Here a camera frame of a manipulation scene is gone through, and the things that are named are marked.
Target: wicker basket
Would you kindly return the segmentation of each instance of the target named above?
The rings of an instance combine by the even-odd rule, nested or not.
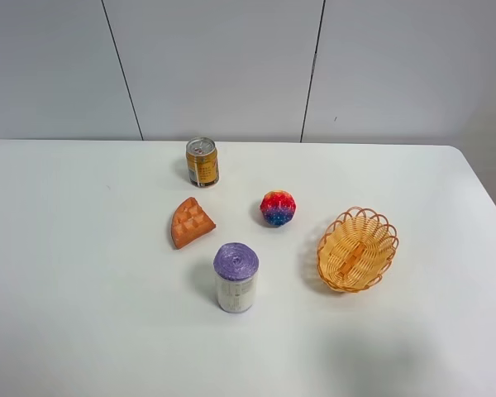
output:
[[[382,280],[398,247],[397,230],[372,209],[349,208],[317,246],[317,271],[339,292],[360,292]]]

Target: white wall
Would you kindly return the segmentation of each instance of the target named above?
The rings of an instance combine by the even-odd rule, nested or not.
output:
[[[453,144],[496,202],[496,0],[327,0],[303,141]]]
[[[141,139],[100,1],[0,0],[0,137]]]
[[[105,0],[145,139],[299,141],[322,0]]]

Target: can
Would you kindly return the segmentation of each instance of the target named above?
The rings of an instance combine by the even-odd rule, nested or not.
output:
[[[259,258],[247,245],[228,242],[213,260],[217,301],[228,313],[242,313],[254,303]]]
[[[185,146],[189,180],[199,188],[218,182],[218,160],[215,142],[209,138],[193,138]]]

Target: bread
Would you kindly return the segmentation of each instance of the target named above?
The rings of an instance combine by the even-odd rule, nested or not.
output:
[[[209,233],[215,223],[198,205],[194,197],[190,197],[176,208],[171,222],[171,237],[174,246],[182,248],[193,240]]]

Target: knitted ball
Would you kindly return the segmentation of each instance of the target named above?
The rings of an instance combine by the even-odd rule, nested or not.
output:
[[[270,225],[283,226],[294,216],[296,203],[292,194],[284,190],[272,190],[263,197],[260,210]]]

